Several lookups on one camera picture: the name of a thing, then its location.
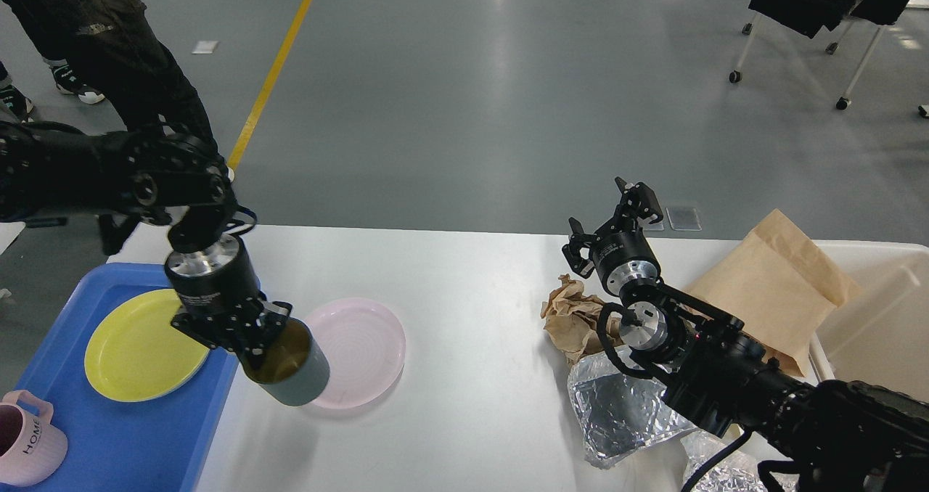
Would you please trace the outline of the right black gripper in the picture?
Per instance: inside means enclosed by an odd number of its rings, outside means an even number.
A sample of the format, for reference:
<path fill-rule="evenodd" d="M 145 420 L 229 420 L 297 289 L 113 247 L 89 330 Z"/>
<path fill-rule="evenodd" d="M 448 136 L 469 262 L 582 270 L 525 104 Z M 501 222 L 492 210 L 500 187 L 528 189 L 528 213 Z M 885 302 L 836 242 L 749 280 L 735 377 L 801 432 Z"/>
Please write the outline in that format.
<path fill-rule="evenodd" d="M 660 264 L 644 231 L 663 222 L 664 213 L 657 195 L 644 182 L 632 184 L 621 177 L 614 181 L 621 198 L 610 219 L 610 235 L 597 238 L 586 233 L 577 218 L 568 218 L 570 234 L 562 254 L 574 274 L 588 279 L 595 268 L 604 290 L 621 297 L 633 281 L 659 279 Z M 583 250 L 589 248 L 589 257 L 584 257 Z"/>

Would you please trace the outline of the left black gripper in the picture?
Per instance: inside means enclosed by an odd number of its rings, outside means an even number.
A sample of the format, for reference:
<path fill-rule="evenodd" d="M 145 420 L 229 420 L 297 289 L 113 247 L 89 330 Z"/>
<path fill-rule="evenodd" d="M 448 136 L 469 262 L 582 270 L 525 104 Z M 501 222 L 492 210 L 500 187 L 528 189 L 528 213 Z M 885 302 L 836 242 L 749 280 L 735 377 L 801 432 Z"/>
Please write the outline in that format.
<path fill-rule="evenodd" d="M 223 234 L 196 252 L 169 254 L 165 274 L 181 308 L 172 326 L 209 349 L 266 354 L 288 313 L 260 290 L 245 241 Z"/>

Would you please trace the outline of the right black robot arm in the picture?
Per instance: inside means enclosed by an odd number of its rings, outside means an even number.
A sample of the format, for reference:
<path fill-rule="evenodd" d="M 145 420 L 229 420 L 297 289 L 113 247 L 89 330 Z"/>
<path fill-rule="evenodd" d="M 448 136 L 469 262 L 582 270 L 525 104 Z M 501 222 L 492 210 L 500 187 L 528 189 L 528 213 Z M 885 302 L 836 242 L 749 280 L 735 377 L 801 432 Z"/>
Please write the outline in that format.
<path fill-rule="evenodd" d="M 785 456 L 758 463 L 769 491 L 781 490 L 776 475 L 797 475 L 799 491 L 927 489 L 925 402 L 865 382 L 812 386 L 764 361 L 740 318 L 663 281 L 643 228 L 663 220 L 656 194 L 644 182 L 615 184 L 621 198 L 613 216 L 591 234 L 569 218 L 562 247 L 575 274 L 597 274 L 613 296 L 595 321 L 607 359 L 628 377 L 663 384 L 664 404 L 701 430 L 743 430 L 692 473 L 684 491 L 752 435 Z"/>

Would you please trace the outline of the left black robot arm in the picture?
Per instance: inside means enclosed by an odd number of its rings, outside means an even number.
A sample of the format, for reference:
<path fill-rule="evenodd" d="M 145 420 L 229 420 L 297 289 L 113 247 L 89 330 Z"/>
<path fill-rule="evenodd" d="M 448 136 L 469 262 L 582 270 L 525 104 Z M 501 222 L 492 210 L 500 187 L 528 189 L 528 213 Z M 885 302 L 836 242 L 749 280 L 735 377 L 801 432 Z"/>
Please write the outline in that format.
<path fill-rule="evenodd" d="M 137 224 L 168 226 L 165 275 L 182 309 L 172 325 L 210 349 L 256 364 L 290 308 L 260 290 L 242 235 L 258 222 L 239 204 L 218 152 L 185 133 L 84 134 L 60 123 L 2 124 L 2 221 L 99 217 L 103 250 Z"/>

